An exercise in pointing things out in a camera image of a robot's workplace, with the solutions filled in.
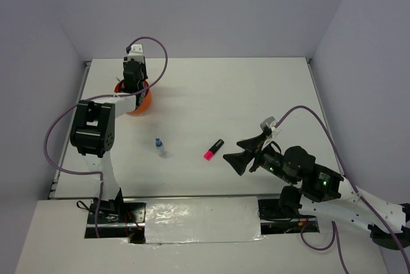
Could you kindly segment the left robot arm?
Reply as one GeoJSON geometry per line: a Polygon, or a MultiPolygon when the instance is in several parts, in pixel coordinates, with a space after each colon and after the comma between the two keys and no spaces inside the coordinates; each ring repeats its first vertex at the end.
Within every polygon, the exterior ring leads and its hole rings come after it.
{"type": "Polygon", "coordinates": [[[70,143],[83,156],[89,172],[97,172],[102,193],[94,198],[93,209],[109,221],[118,222],[126,210],[122,191],[113,172],[110,150],[115,141],[115,120],[138,109],[148,86],[143,56],[126,56],[123,80],[113,97],[79,101],[70,131],[70,143]]]}

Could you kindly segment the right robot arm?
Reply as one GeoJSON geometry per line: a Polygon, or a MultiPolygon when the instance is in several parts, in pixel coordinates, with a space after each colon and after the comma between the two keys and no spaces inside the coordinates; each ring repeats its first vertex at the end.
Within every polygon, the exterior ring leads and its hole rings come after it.
{"type": "Polygon", "coordinates": [[[316,163],[315,156],[293,146],[284,153],[264,135],[237,143],[242,152],[225,154],[238,175],[262,168],[286,183],[278,208],[285,217],[315,216],[342,222],[369,234],[384,248],[409,246],[409,204],[394,204],[355,188],[340,173],[316,163]]]}

